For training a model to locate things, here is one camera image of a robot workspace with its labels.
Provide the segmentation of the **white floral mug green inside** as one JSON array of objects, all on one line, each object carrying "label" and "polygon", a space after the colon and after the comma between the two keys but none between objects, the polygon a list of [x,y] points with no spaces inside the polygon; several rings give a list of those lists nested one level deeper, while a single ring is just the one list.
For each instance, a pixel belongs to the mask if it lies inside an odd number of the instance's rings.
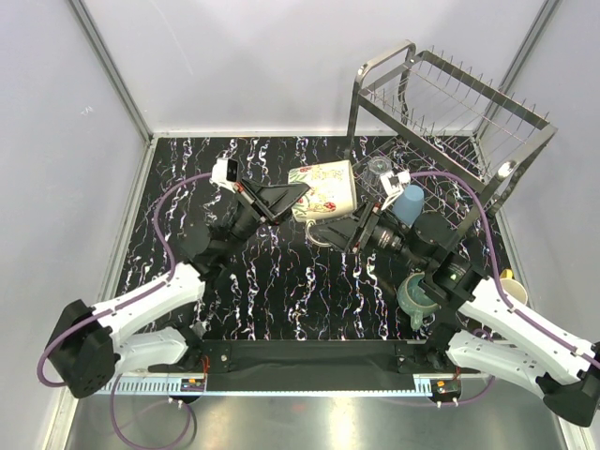
[{"label": "white floral mug green inside", "polygon": [[292,208],[296,222],[305,224],[307,239],[318,247],[330,247],[315,239],[310,228],[317,220],[341,218],[357,207],[353,165],[348,159],[291,169],[288,183],[304,183],[309,190]]}]

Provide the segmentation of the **light blue plastic cup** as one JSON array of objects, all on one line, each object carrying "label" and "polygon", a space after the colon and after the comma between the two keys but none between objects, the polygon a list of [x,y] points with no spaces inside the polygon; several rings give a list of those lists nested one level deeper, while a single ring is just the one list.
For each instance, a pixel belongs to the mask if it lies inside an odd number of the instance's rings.
[{"label": "light blue plastic cup", "polygon": [[392,212],[403,224],[411,227],[423,211],[424,190],[417,185],[408,185],[395,200]]}]

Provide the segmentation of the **clear faceted glass tumbler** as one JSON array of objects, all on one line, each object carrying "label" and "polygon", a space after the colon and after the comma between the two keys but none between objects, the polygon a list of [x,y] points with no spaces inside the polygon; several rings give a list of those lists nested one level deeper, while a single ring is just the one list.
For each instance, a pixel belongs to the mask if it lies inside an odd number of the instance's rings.
[{"label": "clear faceted glass tumbler", "polygon": [[378,188],[381,177],[393,169],[391,160],[385,156],[368,157],[362,166],[360,179],[370,188]]}]

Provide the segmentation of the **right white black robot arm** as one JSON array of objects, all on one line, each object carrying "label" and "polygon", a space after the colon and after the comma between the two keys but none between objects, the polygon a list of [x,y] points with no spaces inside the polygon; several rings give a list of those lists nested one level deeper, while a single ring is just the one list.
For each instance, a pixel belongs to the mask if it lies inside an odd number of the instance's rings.
[{"label": "right white black robot arm", "polygon": [[320,241],[344,252],[383,252],[422,273],[419,282],[434,304],[498,332],[505,343],[471,335],[451,323],[432,332],[417,364],[436,372],[470,368],[530,391],[561,419],[587,428],[599,409],[599,347],[566,332],[516,300],[498,277],[455,251],[458,234],[437,213],[407,226],[375,202],[310,228]]}]

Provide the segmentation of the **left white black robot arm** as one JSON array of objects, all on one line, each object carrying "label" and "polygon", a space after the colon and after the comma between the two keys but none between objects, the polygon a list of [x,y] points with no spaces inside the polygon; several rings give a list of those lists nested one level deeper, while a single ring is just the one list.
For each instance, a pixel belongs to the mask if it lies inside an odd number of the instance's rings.
[{"label": "left white black robot arm", "polygon": [[156,332],[150,322],[203,298],[226,271],[232,255],[263,225],[277,226],[310,190],[305,183],[261,186],[242,179],[232,184],[237,201],[228,222],[190,222],[177,246],[166,249],[169,270],[141,287],[87,306],[76,300],[62,311],[37,363],[38,380],[87,398],[114,376],[139,369],[205,372],[210,360],[201,338],[171,324]]}]

